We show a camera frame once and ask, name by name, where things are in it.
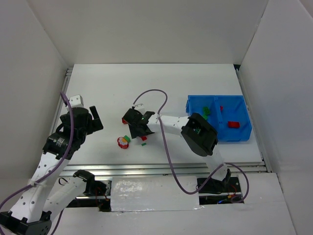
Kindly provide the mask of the green small lego brick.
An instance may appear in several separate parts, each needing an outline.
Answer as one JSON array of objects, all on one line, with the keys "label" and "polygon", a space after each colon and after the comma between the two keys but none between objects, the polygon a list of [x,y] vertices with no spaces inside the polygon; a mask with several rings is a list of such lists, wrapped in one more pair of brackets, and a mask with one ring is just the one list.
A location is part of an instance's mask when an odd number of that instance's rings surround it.
[{"label": "green small lego brick", "polygon": [[127,143],[131,141],[131,139],[127,135],[125,135],[123,138],[127,141]]}]

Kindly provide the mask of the red flower lego piece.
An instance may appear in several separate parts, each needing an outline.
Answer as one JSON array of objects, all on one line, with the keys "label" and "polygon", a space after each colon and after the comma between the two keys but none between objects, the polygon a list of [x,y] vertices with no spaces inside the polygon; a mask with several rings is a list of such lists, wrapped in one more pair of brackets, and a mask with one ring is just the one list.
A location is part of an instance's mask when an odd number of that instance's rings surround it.
[{"label": "red flower lego piece", "polygon": [[127,142],[127,140],[124,137],[119,137],[117,139],[117,144],[122,149],[127,149],[129,147],[129,143]]}]

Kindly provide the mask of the green lego bricks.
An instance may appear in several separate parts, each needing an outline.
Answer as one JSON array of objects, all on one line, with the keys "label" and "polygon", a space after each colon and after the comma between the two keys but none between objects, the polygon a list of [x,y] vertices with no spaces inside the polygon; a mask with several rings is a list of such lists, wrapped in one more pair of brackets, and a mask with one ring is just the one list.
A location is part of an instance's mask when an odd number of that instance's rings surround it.
[{"label": "green lego bricks", "polygon": [[203,114],[206,116],[209,116],[211,114],[211,111],[207,106],[203,107],[202,111],[203,111]]}]

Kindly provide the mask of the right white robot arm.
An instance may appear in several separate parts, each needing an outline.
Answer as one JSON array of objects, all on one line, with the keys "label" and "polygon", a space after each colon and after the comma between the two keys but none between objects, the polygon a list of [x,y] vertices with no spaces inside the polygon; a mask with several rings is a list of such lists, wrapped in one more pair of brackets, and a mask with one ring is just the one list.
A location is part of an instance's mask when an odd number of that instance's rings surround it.
[{"label": "right white robot arm", "polygon": [[[133,139],[154,133],[162,134],[170,170],[178,187],[185,194],[193,195],[198,193],[211,179],[223,186],[228,184],[231,172],[218,149],[218,132],[200,114],[193,113],[191,116],[185,117],[164,116],[152,111],[146,111],[142,114],[132,107],[125,113],[122,120],[128,124]],[[170,159],[166,134],[183,137],[190,150],[204,158],[210,175],[194,191],[187,191],[179,182]]]}]

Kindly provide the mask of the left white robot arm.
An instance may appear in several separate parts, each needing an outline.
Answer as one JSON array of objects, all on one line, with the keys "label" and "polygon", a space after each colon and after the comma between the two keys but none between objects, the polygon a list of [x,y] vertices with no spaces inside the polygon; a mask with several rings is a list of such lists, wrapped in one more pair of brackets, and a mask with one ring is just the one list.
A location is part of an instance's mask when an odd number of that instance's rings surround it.
[{"label": "left white robot arm", "polygon": [[16,235],[46,235],[52,222],[77,196],[105,195],[106,184],[97,181],[89,171],[76,171],[57,192],[52,188],[75,151],[87,135],[102,130],[103,125],[91,106],[72,108],[60,117],[61,124],[47,138],[40,163],[28,186],[18,191],[20,198],[8,211],[1,212],[0,226]]}]

